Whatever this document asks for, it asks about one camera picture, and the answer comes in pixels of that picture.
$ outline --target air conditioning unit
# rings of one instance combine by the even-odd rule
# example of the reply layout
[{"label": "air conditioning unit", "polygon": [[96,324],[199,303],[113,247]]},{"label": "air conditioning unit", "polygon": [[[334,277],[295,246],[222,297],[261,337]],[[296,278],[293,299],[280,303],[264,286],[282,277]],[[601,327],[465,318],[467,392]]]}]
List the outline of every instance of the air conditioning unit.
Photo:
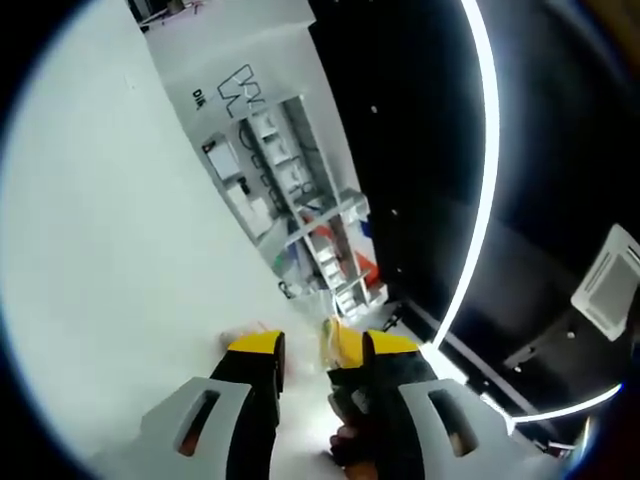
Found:
[{"label": "air conditioning unit", "polygon": [[610,341],[624,332],[640,284],[640,245],[616,224],[571,303]]}]

